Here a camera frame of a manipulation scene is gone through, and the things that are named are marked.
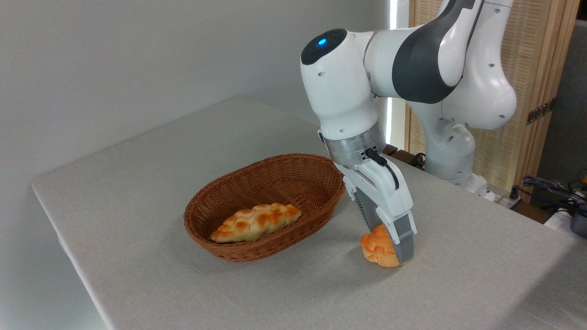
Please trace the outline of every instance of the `bread roll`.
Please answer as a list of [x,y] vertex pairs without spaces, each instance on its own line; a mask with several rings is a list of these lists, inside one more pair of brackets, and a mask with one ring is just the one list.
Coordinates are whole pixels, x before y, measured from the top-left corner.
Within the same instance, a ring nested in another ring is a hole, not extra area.
[[302,210],[290,204],[257,205],[228,217],[210,238],[216,243],[252,241],[290,224],[300,215]]
[[392,239],[389,237],[385,225],[378,225],[373,232],[361,238],[363,255],[367,260],[376,262],[383,267],[399,266],[396,250],[393,248]]

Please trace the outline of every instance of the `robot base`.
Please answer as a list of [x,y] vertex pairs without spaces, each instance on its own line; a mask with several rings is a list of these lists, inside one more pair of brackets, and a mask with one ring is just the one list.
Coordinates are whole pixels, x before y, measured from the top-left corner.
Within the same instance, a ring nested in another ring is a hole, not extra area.
[[455,186],[459,186],[467,191],[470,191],[475,195],[481,196],[487,200],[495,200],[495,194],[487,188],[487,180],[485,180],[482,176],[476,175],[475,173],[471,173],[462,179],[446,181],[454,184]]

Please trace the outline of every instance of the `brown wicker basket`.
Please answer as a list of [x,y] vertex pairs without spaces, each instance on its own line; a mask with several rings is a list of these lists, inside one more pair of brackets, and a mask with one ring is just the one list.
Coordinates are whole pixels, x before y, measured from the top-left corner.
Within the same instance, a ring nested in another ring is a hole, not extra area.
[[[218,258],[252,261],[280,252],[322,228],[332,217],[345,187],[342,174],[326,157],[284,154],[258,161],[207,184],[185,208],[190,237]],[[226,218],[259,204],[292,204],[302,216],[254,241],[210,240]]]

